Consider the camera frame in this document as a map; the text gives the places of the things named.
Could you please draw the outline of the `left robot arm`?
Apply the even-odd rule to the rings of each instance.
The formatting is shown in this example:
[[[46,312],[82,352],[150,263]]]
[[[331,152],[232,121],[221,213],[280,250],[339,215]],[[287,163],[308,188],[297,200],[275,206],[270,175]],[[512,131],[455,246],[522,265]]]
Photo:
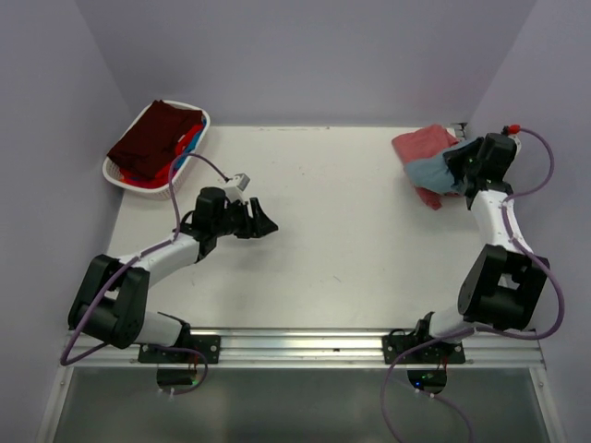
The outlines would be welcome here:
[[[82,280],[68,314],[70,329],[108,345],[159,345],[171,362],[191,354],[188,324],[147,310],[149,290],[178,270],[203,260],[220,237],[261,238],[278,230],[257,198],[232,200],[219,187],[204,187],[195,208],[180,221],[179,231],[143,252],[129,256],[95,257]]]

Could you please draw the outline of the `blue t shirt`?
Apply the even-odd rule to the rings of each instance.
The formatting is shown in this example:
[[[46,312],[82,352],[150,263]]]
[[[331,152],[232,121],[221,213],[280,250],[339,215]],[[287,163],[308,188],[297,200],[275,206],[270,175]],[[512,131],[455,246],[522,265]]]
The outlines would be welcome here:
[[[404,171],[413,186],[439,195],[464,194],[463,168],[471,155],[475,155],[483,138],[461,141],[426,159],[411,161]]]

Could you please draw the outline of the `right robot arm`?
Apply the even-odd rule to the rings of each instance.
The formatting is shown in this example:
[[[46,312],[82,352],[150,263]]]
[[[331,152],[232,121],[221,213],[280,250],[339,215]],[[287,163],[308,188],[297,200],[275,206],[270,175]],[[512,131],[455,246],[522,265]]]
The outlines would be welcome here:
[[[513,210],[513,188],[505,180],[520,143],[508,133],[484,137],[443,154],[476,220],[483,247],[462,283],[457,304],[431,312],[411,340],[416,359],[432,362],[455,342],[483,328],[501,334],[525,332],[544,289],[548,265],[521,235]]]

